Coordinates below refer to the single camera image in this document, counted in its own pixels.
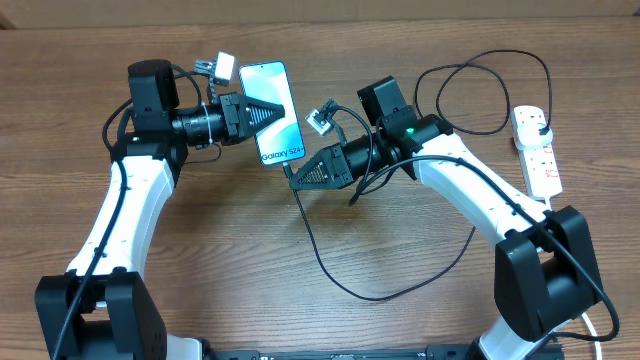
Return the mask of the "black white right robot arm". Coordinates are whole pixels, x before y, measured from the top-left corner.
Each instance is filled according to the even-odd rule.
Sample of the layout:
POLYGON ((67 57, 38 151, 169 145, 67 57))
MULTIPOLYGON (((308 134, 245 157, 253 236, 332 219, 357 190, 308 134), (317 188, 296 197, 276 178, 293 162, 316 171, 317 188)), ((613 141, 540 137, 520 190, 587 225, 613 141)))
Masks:
POLYGON ((290 188, 357 192, 402 169, 447 199, 488 240, 495 255, 494 300, 500 316, 467 348, 468 359, 535 359, 563 326, 603 303, 614 339, 620 320, 603 289, 585 217, 571 206, 547 209, 477 159, 451 125, 417 116, 387 76, 358 90, 367 135, 318 151, 297 171, 290 188))

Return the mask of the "blue Samsung Galaxy smartphone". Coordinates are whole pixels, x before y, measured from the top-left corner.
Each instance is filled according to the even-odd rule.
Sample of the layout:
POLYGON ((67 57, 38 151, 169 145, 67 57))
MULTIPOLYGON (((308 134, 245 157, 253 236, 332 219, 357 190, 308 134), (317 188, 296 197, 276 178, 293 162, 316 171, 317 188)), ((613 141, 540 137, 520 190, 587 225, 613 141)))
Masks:
POLYGON ((273 61, 244 65, 239 78, 244 95, 253 99, 246 110, 258 128, 255 141, 262 165, 304 157, 305 145, 285 64, 273 61))

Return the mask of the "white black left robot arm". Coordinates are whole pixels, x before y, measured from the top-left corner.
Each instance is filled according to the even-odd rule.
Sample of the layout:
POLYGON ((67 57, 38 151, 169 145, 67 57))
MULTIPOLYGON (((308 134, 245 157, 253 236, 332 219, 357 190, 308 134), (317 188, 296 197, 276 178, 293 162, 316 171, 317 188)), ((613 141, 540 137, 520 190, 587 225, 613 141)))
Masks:
POLYGON ((211 87, 225 86, 233 61, 221 53, 191 72, 163 59, 129 66, 131 97, 113 114, 121 122, 116 142, 106 145, 111 178, 100 212, 65 273, 42 277, 35 291, 51 358, 212 358, 207 340, 168 333, 143 274, 189 148, 235 145, 285 116, 282 105, 237 92, 180 108, 176 79, 204 76, 211 87))

